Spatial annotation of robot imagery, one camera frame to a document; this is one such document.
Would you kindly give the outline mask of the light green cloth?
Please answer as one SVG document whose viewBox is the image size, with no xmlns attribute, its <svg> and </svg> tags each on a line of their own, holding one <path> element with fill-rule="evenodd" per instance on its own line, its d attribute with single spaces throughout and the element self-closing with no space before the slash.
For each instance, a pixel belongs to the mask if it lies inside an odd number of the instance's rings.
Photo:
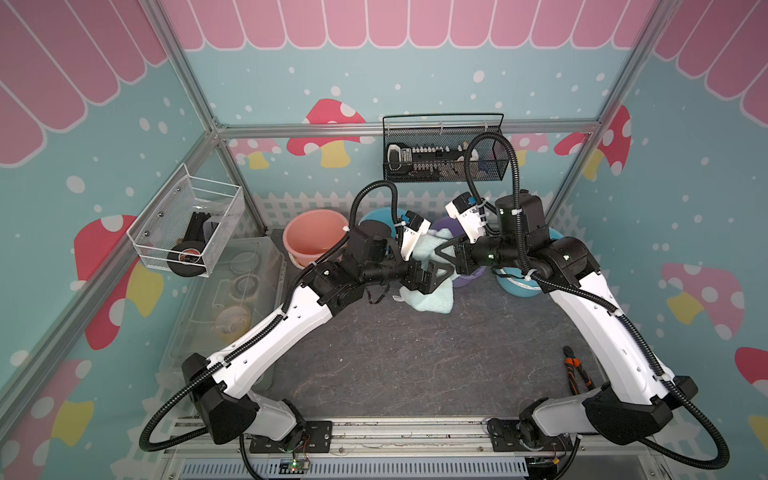
<svg viewBox="0 0 768 480">
<path fill-rule="evenodd" d="M 397 302 L 405 303 L 419 312 L 448 314 L 454 304 L 453 280 L 457 277 L 453 266 L 445 258 L 435 253 L 442 244 L 453 238 L 447 229 L 430 229 L 415 244 L 411 259 L 415 259 L 425 272 L 419 280 L 421 290 L 410 290 L 401 286 L 399 293 L 393 296 Z"/>
</svg>

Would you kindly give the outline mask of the purple bucket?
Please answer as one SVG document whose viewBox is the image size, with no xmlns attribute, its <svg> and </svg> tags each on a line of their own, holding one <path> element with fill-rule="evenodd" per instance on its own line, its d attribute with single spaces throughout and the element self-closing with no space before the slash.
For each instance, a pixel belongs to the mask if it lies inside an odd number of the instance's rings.
<svg viewBox="0 0 768 480">
<path fill-rule="evenodd" d="M 444 216 L 440 219 L 438 219 L 436 222 L 434 222 L 431 225 L 431 228 L 435 231 L 441 231 L 443 229 L 447 229 L 451 233 L 451 237 L 460 236 L 464 233 L 464 230 L 462 229 L 460 223 L 456 219 L 452 219 L 448 216 Z M 475 279 L 481 277 L 486 271 L 486 268 L 484 266 L 479 267 L 477 270 L 475 270 L 470 275 L 459 275 L 454 281 L 453 286 L 455 288 L 461 288 Z"/>
</svg>

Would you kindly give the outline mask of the blue bucket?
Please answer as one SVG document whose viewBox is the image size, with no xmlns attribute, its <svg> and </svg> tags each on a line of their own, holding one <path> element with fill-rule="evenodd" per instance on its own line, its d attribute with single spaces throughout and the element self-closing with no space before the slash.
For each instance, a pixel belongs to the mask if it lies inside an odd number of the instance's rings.
<svg viewBox="0 0 768 480">
<path fill-rule="evenodd" d="M 368 212 L 360 220 L 361 223 L 366 221 L 378 221 L 380 223 L 383 223 L 388 226 L 388 228 L 390 229 L 390 234 L 392 236 L 396 234 L 396 229 L 394 226 L 390 207 L 382 207 L 382 208 L 378 208 Z"/>
<path fill-rule="evenodd" d="M 533 280 L 526 280 L 518 268 L 493 269 L 492 273 L 497 283 L 508 294 L 519 298 L 532 298 L 541 293 L 538 284 Z"/>
</svg>

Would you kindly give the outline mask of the pink plastic bucket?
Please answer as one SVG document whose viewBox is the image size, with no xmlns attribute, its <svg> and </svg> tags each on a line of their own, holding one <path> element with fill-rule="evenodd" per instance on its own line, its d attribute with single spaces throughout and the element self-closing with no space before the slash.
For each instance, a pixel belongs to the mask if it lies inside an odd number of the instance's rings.
<svg viewBox="0 0 768 480">
<path fill-rule="evenodd" d="M 298 268 L 304 268 L 330 250 L 346 233 L 347 218 L 339 212 L 316 209 L 291 220 L 283 232 L 283 245 Z"/>
</svg>

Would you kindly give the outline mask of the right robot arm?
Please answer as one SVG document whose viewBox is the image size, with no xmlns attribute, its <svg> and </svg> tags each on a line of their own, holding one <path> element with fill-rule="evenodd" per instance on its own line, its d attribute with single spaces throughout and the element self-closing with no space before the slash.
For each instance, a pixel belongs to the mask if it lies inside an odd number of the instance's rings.
<svg viewBox="0 0 768 480">
<path fill-rule="evenodd" d="M 463 233 L 448 242 L 445 259 L 462 275 L 479 267 L 501 273 L 516 269 L 568 315 L 607 376 L 604 386 L 530 405 L 520 415 L 527 444 L 561 434 L 599 434 L 618 445 L 648 442 L 675 409 L 694 412 L 696 384 L 675 375 L 652 352 L 615 302 L 586 245 L 573 237 L 552 237 L 540 198 L 521 191 L 497 200 L 495 211 L 500 225 L 493 234 L 484 202 L 463 193 L 448 203 L 446 212 Z"/>
</svg>

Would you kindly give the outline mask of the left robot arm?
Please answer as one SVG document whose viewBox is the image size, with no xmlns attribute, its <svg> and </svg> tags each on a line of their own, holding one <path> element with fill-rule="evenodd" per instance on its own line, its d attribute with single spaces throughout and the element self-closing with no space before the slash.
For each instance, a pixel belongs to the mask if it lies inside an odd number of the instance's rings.
<svg viewBox="0 0 768 480">
<path fill-rule="evenodd" d="M 251 331 L 208 357 L 193 354 L 184 361 L 186 391 L 204 423 L 191 435 L 209 434 L 216 444 L 246 435 L 284 449 L 301 444 L 305 419 L 289 401 L 254 393 L 258 378 L 303 337 L 365 298 L 372 286 L 396 283 L 417 297 L 449 288 L 453 267 L 432 252 L 450 237 L 447 229 L 409 227 L 392 237 L 387 225 L 375 221 L 351 227 L 344 245 L 304 270 L 283 305 Z"/>
</svg>

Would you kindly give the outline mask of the orange black pliers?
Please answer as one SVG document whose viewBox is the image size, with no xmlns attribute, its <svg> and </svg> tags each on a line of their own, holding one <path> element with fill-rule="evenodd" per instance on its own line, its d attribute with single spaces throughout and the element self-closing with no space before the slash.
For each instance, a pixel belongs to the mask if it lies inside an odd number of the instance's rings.
<svg viewBox="0 0 768 480">
<path fill-rule="evenodd" d="M 564 346 L 562 348 L 564 354 L 564 364 L 567 372 L 567 380 L 570 393 L 572 395 L 579 395 L 580 390 L 577 385 L 577 376 L 579 376 L 588 391 L 595 389 L 595 384 L 592 381 L 589 374 L 583 367 L 583 363 L 574 354 L 573 349 L 570 346 Z"/>
</svg>

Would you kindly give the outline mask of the clear plastic storage box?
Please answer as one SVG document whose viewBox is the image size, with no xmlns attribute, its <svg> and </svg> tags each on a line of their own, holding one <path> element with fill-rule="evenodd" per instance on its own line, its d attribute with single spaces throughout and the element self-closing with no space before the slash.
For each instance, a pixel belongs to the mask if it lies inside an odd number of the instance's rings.
<svg viewBox="0 0 768 480">
<path fill-rule="evenodd" d="M 158 382 L 184 384 L 181 365 L 194 353 L 205 357 L 247 333 L 277 307 L 286 262 L 268 237 L 230 241 L 213 272 L 193 280 L 160 362 Z"/>
</svg>

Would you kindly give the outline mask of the black tape dispenser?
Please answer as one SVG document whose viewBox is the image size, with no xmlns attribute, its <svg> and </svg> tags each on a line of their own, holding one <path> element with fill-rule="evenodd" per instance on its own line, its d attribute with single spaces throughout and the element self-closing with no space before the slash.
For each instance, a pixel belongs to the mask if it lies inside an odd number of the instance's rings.
<svg viewBox="0 0 768 480">
<path fill-rule="evenodd" d="M 218 221 L 211 213 L 193 212 L 184 235 L 167 254 L 167 265 L 171 272 L 185 278 L 206 274 L 203 252 L 217 227 Z"/>
</svg>

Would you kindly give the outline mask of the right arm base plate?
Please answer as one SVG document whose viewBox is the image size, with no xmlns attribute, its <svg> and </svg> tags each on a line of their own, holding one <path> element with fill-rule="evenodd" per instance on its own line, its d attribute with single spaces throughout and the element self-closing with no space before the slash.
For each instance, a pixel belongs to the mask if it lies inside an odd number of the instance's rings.
<svg viewBox="0 0 768 480">
<path fill-rule="evenodd" d="M 568 435 L 546 437 L 531 433 L 528 427 L 521 427 L 518 419 L 490 418 L 486 422 L 493 451 L 496 453 L 551 453 L 555 456 L 570 453 L 573 442 Z"/>
</svg>

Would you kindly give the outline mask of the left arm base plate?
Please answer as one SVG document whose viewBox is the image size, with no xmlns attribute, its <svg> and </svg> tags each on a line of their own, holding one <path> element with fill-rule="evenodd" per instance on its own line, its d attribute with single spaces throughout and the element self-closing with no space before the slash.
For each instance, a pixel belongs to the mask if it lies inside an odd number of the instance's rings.
<svg viewBox="0 0 768 480">
<path fill-rule="evenodd" d="M 333 433 L 331 421 L 306 421 L 297 425 L 286 440 L 254 436 L 248 446 L 252 454 L 329 453 Z"/>
</svg>

